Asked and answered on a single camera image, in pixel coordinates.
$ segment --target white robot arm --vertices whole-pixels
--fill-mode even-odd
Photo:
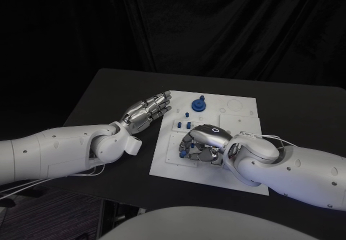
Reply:
[[[0,185],[65,177],[113,163],[124,151],[137,155],[143,142],[133,134],[172,109],[170,98],[168,91],[137,102],[110,125],[59,127],[0,141]]]
[[[192,141],[201,153],[189,154]],[[297,146],[277,149],[256,134],[243,132],[232,138],[212,125],[201,125],[188,133],[179,151],[183,153],[181,157],[205,162],[212,162],[218,159],[215,155],[224,154],[225,166],[247,185],[266,184],[281,195],[307,204],[346,211],[343,157]]]

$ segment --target black backdrop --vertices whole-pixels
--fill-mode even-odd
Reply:
[[[13,0],[0,10],[0,140],[62,126],[100,68],[346,88],[346,0]]]

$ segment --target robotic hand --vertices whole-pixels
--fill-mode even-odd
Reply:
[[[110,125],[59,127],[0,141],[0,185],[52,179],[113,163],[124,151],[137,155],[143,142],[133,136],[172,109],[170,91],[137,102]]]
[[[183,137],[181,157],[212,162],[221,153],[224,168],[247,185],[266,184],[307,204],[346,211],[346,159],[292,145],[276,148],[260,136],[241,132],[232,137],[219,127],[201,125]],[[192,141],[201,153],[189,154]]]

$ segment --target gray carpet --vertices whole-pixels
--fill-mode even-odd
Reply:
[[[75,240],[88,233],[88,239],[95,240],[101,199],[44,186],[35,189],[45,195],[16,197],[16,206],[8,209],[0,222],[0,239]]]

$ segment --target black table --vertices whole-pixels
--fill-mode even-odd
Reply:
[[[257,99],[264,134],[300,147],[346,157],[346,91],[342,88],[101,69],[65,126],[110,124],[129,106],[168,90]],[[202,206],[264,218],[319,239],[346,236],[346,212],[315,207],[270,190],[270,196],[150,175],[162,119],[136,136],[137,156],[127,153],[93,177],[62,177],[48,186],[120,203],[160,209]]]

